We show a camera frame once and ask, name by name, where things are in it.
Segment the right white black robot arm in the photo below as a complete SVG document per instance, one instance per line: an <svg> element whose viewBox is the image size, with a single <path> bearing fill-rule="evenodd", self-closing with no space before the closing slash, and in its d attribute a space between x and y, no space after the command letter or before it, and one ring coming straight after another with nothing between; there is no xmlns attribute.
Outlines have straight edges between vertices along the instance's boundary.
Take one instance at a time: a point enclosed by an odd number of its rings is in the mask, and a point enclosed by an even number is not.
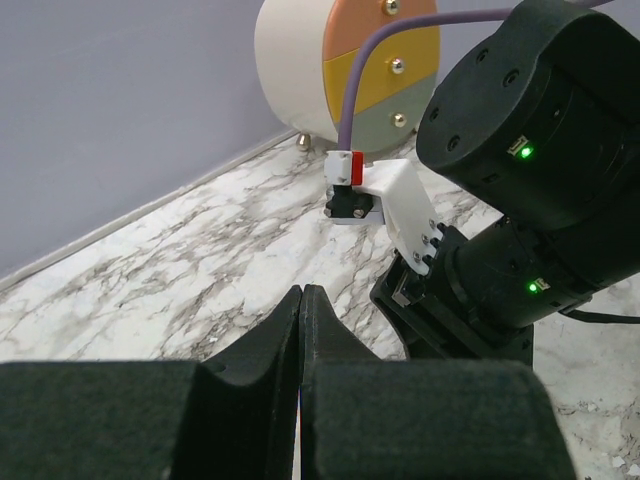
<svg viewBox="0 0 640 480"><path fill-rule="evenodd" d="M396 249L371 298L410 359L533 361L534 325L598 324L593 295L639 270L639 42L567 1L524 1L447 75L420 161L500 218L444 223L412 165L373 185Z"/></svg>

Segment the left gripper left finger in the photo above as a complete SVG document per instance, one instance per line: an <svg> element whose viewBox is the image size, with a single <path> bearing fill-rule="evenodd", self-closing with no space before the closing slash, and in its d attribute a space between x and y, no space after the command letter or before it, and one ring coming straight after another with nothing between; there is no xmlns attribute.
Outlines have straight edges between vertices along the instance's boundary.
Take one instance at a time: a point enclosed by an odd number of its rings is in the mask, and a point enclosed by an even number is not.
<svg viewBox="0 0 640 480"><path fill-rule="evenodd" d="M203 361L1 367L5 479L288 479L299 287Z"/></svg>

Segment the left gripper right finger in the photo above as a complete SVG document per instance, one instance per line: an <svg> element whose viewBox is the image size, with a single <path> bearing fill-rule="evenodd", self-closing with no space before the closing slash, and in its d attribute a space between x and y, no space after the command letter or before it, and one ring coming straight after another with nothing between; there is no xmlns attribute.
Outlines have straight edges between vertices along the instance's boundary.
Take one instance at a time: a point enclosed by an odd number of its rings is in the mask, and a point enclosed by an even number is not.
<svg viewBox="0 0 640 480"><path fill-rule="evenodd" d="M493 360L384 361L322 287L300 304L305 479L571 479L575 468L533 371Z"/></svg>

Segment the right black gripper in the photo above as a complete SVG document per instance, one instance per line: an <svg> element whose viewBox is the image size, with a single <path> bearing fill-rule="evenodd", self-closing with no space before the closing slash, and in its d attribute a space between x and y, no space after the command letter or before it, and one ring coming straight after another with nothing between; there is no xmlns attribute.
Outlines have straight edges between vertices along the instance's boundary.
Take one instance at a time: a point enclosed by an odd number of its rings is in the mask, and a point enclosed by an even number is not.
<svg viewBox="0 0 640 480"><path fill-rule="evenodd" d="M370 299L400 338L405 356L415 359L501 359L533 365L534 328L483 323L454 268L467 238L440 224L442 238L428 275L411 270L400 254L377 280Z"/></svg>

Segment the pink tag metal keyring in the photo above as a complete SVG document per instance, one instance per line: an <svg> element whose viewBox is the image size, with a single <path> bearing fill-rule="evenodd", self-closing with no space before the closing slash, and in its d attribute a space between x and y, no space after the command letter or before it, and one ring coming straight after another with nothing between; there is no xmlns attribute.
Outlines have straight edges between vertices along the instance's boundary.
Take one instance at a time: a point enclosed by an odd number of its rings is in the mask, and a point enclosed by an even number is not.
<svg viewBox="0 0 640 480"><path fill-rule="evenodd" d="M298 390L297 398L297 417L296 417L296 430L295 430L295 442L294 442L294 460L292 470L293 480L303 479L302 468L302 391Z"/></svg>

